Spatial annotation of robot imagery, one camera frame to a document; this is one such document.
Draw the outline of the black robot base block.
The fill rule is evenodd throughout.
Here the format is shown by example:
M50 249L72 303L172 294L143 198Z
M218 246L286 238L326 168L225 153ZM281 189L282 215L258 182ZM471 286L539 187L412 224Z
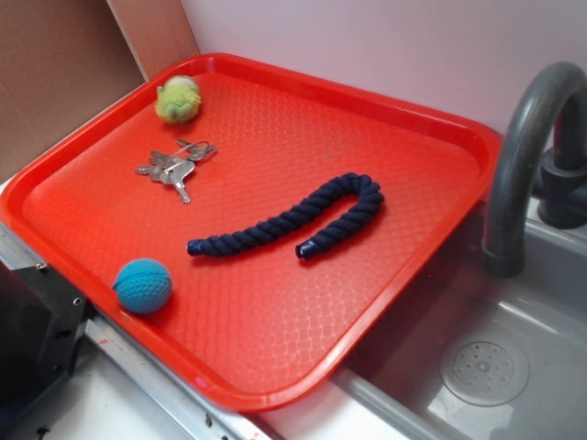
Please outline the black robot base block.
M1 266L1 406L29 405L72 374L88 303L53 268Z

